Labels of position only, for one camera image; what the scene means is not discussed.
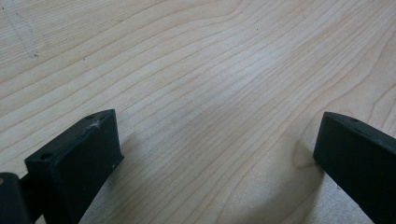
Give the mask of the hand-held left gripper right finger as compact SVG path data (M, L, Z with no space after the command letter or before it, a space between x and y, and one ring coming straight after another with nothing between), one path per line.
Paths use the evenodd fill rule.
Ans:
M323 114L314 159L375 224L396 224L396 139L349 116Z

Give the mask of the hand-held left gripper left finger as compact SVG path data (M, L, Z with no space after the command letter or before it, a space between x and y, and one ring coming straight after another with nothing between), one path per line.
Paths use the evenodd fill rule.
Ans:
M25 159L48 224L78 224L123 160L116 112L91 114Z

